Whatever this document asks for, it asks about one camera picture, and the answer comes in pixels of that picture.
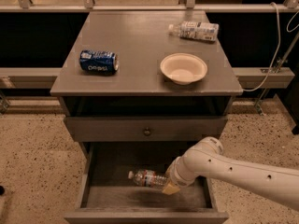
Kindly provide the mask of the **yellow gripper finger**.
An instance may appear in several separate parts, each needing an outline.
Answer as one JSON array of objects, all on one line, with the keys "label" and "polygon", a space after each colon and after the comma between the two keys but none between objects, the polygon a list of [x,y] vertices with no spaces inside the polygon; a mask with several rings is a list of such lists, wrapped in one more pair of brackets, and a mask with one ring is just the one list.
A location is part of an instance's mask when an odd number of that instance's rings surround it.
[{"label": "yellow gripper finger", "polygon": [[162,190],[162,193],[165,194],[165,195],[172,195],[172,194],[175,194],[177,192],[180,191],[180,188],[177,187],[175,184],[173,184],[172,182],[168,182],[163,190]]}]

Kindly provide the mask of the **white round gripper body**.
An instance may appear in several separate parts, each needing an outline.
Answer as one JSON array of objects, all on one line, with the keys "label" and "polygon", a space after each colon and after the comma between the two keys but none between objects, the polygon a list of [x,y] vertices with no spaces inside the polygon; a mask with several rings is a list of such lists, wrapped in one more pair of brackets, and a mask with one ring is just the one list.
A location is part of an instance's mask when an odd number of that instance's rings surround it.
[{"label": "white round gripper body", "polygon": [[167,168],[169,180],[179,188],[186,188],[195,181],[194,172],[190,171],[181,156],[177,157]]}]

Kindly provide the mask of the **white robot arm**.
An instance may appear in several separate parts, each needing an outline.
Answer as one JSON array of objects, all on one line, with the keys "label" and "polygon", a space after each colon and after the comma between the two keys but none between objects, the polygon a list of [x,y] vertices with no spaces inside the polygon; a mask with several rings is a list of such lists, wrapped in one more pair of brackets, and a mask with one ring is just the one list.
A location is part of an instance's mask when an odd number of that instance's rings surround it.
[{"label": "white robot arm", "polygon": [[166,171],[163,194],[187,188],[198,176],[214,178],[299,210],[299,171],[238,161],[222,155],[223,145],[206,137],[178,156]]}]

